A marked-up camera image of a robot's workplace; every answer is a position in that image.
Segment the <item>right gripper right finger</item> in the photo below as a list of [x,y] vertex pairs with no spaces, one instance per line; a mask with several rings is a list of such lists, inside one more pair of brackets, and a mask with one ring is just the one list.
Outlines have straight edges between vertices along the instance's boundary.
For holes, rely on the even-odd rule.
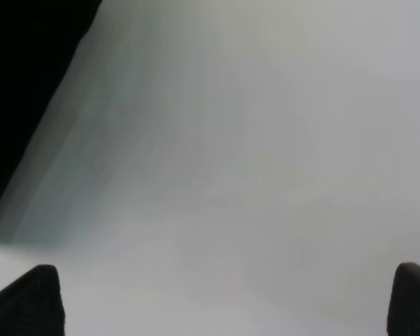
[[399,264],[388,308],[387,334],[420,335],[420,265]]

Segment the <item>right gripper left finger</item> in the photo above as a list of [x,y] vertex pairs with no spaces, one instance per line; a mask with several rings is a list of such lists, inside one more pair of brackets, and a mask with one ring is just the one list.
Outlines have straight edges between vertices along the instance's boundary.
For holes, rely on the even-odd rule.
[[5,335],[65,335],[55,266],[37,265],[0,291],[0,336]]

